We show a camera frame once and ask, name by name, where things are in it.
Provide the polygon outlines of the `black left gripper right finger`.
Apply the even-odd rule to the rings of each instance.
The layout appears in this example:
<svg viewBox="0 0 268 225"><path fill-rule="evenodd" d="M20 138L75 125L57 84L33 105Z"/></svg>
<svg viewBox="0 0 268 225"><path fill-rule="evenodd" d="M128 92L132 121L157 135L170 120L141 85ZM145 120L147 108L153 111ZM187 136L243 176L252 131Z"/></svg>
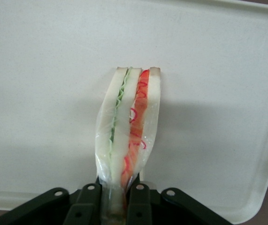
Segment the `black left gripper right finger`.
<svg viewBox="0 0 268 225"><path fill-rule="evenodd" d="M127 207L127 225L152 225L150 188L138 176L132 183Z"/></svg>

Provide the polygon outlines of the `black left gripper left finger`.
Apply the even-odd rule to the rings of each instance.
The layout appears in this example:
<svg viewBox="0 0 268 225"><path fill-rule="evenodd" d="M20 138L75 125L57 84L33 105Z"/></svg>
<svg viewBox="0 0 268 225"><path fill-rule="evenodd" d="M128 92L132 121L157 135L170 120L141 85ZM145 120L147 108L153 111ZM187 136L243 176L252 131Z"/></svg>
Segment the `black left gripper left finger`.
<svg viewBox="0 0 268 225"><path fill-rule="evenodd" d="M65 225L100 225L101 185L99 178L76 195L64 220Z"/></svg>

